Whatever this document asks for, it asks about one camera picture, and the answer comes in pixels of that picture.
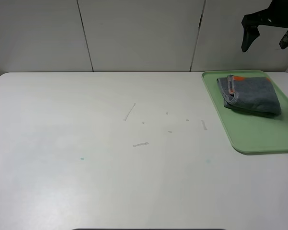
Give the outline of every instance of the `white table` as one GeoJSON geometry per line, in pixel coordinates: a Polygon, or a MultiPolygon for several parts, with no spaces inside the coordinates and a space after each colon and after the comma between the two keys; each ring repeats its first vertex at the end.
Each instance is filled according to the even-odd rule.
{"type": "Polygon", "coordinates": [[[0,230],[74,228],[288,230],[288,154],[235,151],[201,73],[4,74],[0,230]]]}

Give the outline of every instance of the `green tray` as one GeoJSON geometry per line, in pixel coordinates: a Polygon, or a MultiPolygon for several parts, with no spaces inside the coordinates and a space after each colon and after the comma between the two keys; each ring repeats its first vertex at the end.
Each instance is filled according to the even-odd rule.
{"type": "Polygon", "coordinates": [[[239,152],[262,154],[288,152],[288,98],[272,81],[278,96],[282,114],[275,118],[259,117],[235,112],[224,107],[223,97],[216,83],[217,78],[228,74],[243,77],[269,76],[259,70],[211,71],[202,74],[219,118],[231,145],[239,152]]]}

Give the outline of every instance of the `orange tag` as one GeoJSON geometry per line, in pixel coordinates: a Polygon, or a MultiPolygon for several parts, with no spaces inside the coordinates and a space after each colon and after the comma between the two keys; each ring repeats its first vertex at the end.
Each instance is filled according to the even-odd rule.
{"type": "Polygon", "coordinates": [[[235,81],[243,81],[243,80],[245,80],[246,78],[245,77],[240,77],[240,76],[233,76],[233,80],[235,80],[235,81]]]}

